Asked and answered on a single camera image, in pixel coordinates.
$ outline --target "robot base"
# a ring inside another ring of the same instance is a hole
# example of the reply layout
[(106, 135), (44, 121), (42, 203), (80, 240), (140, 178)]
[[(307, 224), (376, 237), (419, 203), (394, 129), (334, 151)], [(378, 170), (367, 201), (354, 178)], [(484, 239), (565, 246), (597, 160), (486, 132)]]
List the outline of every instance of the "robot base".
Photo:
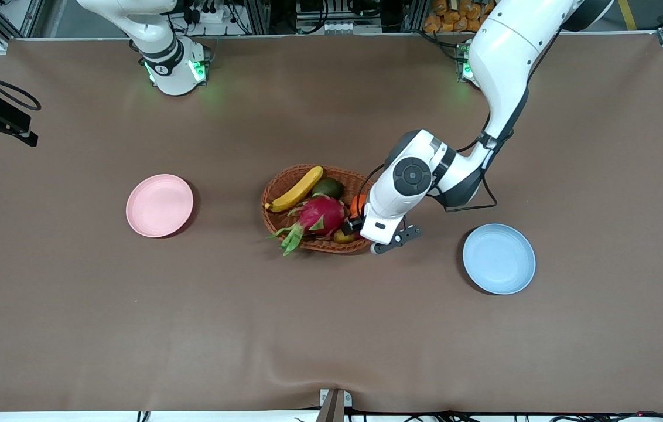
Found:
[(190, 93), (199, 85), (206, 85), (209, 73), (209, 59), (211, 50), (187, 37), (178, 37), (183, 43), (183, 59), (174, 68), (173, 73), (167, 76), (149, 70), (149, 79), (153, 86), (169, 96), (183, 96)]

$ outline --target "brown table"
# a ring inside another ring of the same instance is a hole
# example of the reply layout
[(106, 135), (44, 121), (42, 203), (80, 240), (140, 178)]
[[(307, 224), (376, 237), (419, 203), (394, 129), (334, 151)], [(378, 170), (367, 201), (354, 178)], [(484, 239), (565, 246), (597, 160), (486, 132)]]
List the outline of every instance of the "brown table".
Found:
[[(343, 387), (367, 411), (663, 411), (663, 49), (563, 36), (489, 173), (498, 208), (384, 256), (282, 258), (259, 194), (299, 162), (367, 173), (406, 131), (460, 147), (487, 106), (417, 37), (225, 40), (168, 98), (122, 42), (13, 42), (40, 144), (0, 136), (0, 410), (290, 409)], [(156, 173), (200, 196), (189, 230), (136, 235)], [(460, 264), (510, 224), (538, 271), (511, 297)]]

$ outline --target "fruit basket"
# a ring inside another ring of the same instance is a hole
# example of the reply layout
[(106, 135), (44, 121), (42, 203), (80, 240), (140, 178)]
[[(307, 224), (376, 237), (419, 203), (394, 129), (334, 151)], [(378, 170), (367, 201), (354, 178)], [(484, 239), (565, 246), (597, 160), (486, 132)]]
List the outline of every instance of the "fruit basket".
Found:
[[(298, 221), (296, 216), (288, 216), (285, 213), (272, 213), (264, 209), (264, 204), (275, 200), (280, 197), (288, 189), (294, 186), (311, 168), (316, 165), (296, 165), (291, 168), (286, 168), (281, 171), (275, 178), (268, 182), (264, 188), (264, 194), (261, 195), (261, 214), (264, 218), (264, 225), (270, 233), (277, 232), (281, 227), (289, 227)], [(355, 195), (358, 195), (360, 186), (365, 181), (365, 176), (354, 171), (344, 170), (342, 168), (335, 168), (335, 166), (324, 166), (324, 176), (331, 177), (341, 182), (344, 186), (342, 194), (342, 202), (349, 206)], [(367, 194), (371, 190), (372, 182), (369, 180), (363, 193)], [(283, 240), (286, 235), (281, 234), (278, 238)], [(315, 237), (304, 237), (300, 243), (303, 249), (310, 249), (313, 251), (329, 252), (332, 254), (348, 254), (371, 247), (371, 241), (360, 238), (352, 243), (340, 245), (331, 239), (322, 239)]]

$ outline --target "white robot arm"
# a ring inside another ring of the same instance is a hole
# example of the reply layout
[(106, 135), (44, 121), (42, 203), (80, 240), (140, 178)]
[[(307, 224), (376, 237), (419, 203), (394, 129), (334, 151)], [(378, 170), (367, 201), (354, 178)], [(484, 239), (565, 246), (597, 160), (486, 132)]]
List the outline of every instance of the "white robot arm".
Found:
[(613, 0), (502, 0), (470, 45), (470, 66), (490, 108), (487, 125), (465, 157), (425, 130), (404, 134), (367, 197), (361, 235), (379, 245), (427, 194), (444, 208), (464, 206), (513, 132), (527, 102), (530, 72), (560, 29), (585, 29)]
[(178, 0), (77, 0), (119, 27), (136, 45), (149, 70), (149, 79), (169, 96), (182, 96), (206, 82), (208, 58), (204, 46), (176, 37), (166, 13)]

